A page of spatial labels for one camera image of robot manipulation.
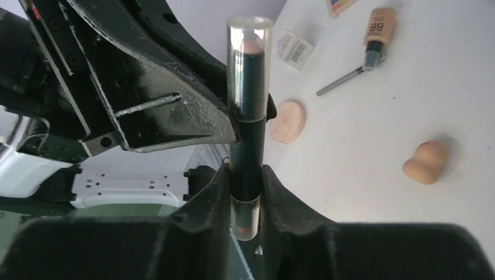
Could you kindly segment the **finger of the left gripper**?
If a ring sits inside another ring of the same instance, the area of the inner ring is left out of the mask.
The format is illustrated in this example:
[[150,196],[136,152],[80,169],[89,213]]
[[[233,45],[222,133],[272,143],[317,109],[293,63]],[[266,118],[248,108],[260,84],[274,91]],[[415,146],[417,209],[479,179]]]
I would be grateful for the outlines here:
[[236,120],[270,120],[277,109],[268,93],[270,73],[270,32],[273,22],[265,17],[234,16],[225,29],[207,31],[213,18],[207,12],[195,17],[201,34],[215,43],[224,43],[223,63],[211,55],[181,25],[167,1],[129,1],[130,10],[145,31],[167,52],[186,64],[220,100],[208,108],[204,101],[186,100],[187,120],[219,120],[232,114]]
[[65,8],[90,77],[123,149],[154,152],[237,140],[232,114],[187,120],[186,100],[220,100],[138,23],[129,1],[68,1]]

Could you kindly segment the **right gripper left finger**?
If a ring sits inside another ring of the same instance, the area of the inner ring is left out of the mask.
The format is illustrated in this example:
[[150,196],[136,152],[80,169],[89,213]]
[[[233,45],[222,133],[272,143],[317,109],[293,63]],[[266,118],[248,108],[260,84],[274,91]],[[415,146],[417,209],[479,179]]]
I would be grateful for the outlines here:
[[2,279],[227,279],[225,167],[163,217],[31,219],[1,261]]

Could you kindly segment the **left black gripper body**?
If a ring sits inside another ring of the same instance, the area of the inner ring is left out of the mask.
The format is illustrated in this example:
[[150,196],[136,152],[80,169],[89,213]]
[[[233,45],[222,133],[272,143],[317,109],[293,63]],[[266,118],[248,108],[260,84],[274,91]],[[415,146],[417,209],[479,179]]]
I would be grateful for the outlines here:
[[101,102],[66,1],[1,9],[1,105],[29,119],[17,150],[80,163],[101,152]]

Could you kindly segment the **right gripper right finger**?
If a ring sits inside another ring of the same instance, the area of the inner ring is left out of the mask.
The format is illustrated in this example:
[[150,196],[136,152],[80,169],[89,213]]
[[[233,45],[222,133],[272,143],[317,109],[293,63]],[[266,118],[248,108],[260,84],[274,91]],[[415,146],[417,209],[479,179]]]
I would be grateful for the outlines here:
[[493,279],[481,246],[447,223],[337,223],[263,166],[266,279]]

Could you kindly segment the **black concealer stick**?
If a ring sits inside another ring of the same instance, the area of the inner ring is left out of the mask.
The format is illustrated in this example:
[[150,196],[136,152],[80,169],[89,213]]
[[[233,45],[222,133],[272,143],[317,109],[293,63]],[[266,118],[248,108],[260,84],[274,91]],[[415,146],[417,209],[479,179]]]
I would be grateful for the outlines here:
[[228,108],[239,124],[239,141],[229,147],[231,228],[243,242],[259,228],[272,28],[273,21],[262,16],[227,20]]

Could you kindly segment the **silver mascara wand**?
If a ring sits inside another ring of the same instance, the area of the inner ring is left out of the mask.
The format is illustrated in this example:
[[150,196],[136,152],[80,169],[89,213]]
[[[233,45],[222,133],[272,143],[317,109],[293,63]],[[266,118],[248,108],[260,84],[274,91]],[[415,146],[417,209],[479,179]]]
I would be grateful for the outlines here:
[[343,85],[344,83],[356,78],[358,75],[361,75],[363,74],[364,72],[366,72],[367,70],[364,69],[363,66],[360,66],[358,68],[356,68],[355,70],[345,74],[344,76],[342,76],[341,78],[338,78],[336,79],[335,81],[333,81],[332,83],[329,83],[328,85],[324,86],[323,88],[319,89],[317,92],[316,92],[316,95],[317,96],[321,96],[341,85]]

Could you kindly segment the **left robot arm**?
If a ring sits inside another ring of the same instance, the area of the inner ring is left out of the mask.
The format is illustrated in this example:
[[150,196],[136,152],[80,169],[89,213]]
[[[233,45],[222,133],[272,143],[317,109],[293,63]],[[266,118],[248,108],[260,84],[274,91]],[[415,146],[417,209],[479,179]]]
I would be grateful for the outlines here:
[[105,204],[181,205],[187,177],[124,177],[80,168],[116,146],[149,153],[230,144],[263,150],[264,132],[234,106],[226,66],[166,1],[23,1],[1,10],[1,207],[58,216]]

